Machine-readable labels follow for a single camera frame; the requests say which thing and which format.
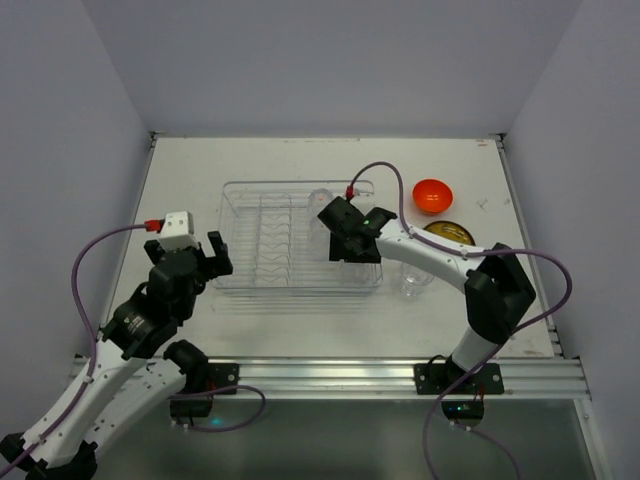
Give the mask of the orange plastic bowl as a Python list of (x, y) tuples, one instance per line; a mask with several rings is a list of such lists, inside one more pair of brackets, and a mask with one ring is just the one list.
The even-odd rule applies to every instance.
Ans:
[(423, 213), (444, 213), (454, 202), (451, 188), (443, 181), (433, 178), (418, 181), (412, 189), (414, 205)]

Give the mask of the brown patterned plate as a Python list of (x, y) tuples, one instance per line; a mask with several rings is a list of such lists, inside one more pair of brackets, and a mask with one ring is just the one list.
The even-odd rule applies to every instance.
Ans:
[(434, 221), (426, 225), (424, 230), (460, 244), (471, 246), (476, 245), (476, 241), (472, 234), (460, 224), (452, 221)]

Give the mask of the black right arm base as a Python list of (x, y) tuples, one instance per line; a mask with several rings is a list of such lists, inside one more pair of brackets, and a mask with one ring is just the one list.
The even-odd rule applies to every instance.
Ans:
[[(427, 362), (416, 363), (413, 366), (413, 380), (418, 395), (438, 396), (464, 374), (465, 372), (452, 360), (443, 355), (436, 355)], [(476, 426), (484, 418), (485, 397), (504, 393), (505, 387), (499, 365), (488, 363), (451, 391), (451, 395), (463, 396), (462, 400), (443, 400), (441, 409), (449, 421)]]

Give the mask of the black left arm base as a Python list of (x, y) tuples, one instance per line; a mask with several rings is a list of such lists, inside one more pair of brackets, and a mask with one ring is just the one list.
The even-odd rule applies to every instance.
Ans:
[[(185, 387), (180, 394), (219, 390), (238, 384), (240, 367), (236, 363), (206, 363), (186, 376)], [(214, 397), (171, 400), (170, 417), (176, 422), (194, 425), (196, 419), (208, 417), (213, 409)]]

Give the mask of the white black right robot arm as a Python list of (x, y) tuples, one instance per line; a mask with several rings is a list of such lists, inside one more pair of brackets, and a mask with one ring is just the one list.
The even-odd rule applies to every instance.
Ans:
[(536, 299), (514, 251), (503, 244), (489, 250), (457, 244), (420, 233), (380, 207), (364, 214), (343, 197), (333, 199), (317, 218), (330, 232), (331, 261), (397, 261), (439, 278), (464, 295), (467, 329), (442, 370), (430, 374), (445, 386), (501, 348)]

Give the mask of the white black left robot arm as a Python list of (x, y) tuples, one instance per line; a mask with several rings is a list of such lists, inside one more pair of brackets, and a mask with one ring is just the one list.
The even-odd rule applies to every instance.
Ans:
[(81, 372), (36, 424), (2, 439), (10, 469), (23, 470), (29, 479), (89, 479), (99, 449), (135, 415), (173, 394), (204, 392), (207, 356), (172, 338), (192, 317), (206, 284), (233, 272), (220, 233), (207, 237), (212, 256), (190, 233), (145, 243), (152, 262), (148, 278), (93, 337)]

